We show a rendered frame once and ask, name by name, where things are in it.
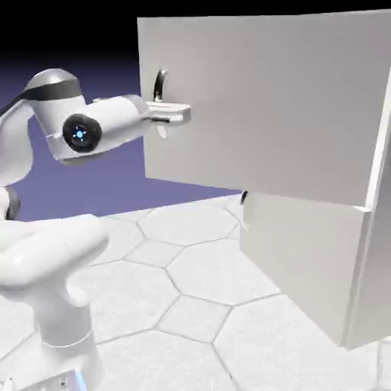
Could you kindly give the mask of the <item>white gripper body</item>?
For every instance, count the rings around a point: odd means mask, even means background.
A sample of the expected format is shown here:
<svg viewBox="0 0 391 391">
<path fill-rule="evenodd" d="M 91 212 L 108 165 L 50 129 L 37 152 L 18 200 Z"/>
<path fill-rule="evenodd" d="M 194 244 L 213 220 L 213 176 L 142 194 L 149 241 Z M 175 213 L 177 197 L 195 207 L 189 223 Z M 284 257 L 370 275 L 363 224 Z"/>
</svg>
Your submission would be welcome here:
<svg viewBox="0 0 391 391">
<path fill-rule="evenodd" d="M 179 103 L 147 102 L 147 120 L 156 124 L 179 126 L 191 119 L 191 106 Z"/>
</svg>

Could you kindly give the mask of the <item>long curved metal handle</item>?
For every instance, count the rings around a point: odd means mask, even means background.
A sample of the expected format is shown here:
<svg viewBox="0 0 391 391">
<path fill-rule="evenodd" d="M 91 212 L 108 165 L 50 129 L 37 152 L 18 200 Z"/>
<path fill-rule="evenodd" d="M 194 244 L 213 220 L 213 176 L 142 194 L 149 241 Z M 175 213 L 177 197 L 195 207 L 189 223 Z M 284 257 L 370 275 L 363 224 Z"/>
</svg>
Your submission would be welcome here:
<svg viewBox="0 0 391 391">
<path fill-rule="evenodd" d="M 153 100 L 155 102 L 161 103 L 163 101 L 163 85 L 164 85 L 164 80 L 166 78 L 166 75 L 167 75 L 167 71 L 165 69 L 160 69 L 157 73 L 157 77 L 153 88 Z M 163 125 L 157 125 L 157 133 L 163 139 L 168 138 L 168 133 Z"/>
</svg>

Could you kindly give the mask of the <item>large white cabinet door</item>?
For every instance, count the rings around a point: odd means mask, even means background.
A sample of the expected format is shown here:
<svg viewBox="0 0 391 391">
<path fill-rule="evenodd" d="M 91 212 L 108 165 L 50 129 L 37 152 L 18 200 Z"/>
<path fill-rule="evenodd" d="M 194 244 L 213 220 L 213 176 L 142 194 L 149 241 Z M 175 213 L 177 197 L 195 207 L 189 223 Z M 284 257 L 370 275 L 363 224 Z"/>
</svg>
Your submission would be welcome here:
<svg viewBox="0 0 391 391">
<path fill-rule="evenodd" d="M 144 138 L 148 177 L 367 207 L 386 152 L 391 9 L 141 18 L 141 94 L 160 70 L 188 124 Z"/>
</svg>

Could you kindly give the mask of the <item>white cabinet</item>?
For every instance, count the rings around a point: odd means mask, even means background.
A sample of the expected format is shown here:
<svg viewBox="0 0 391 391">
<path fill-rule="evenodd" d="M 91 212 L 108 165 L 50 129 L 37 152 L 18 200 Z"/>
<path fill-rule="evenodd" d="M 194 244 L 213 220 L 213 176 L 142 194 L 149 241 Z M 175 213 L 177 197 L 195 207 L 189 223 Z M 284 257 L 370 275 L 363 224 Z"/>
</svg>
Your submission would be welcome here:
<svg viewBox="0 0 391 391">
<path fill-rule="evenodd" d="M 391 337 L 391 70 L 365 206 L 252 192 L 240 248 L 337 346 Z"/>
</svg>

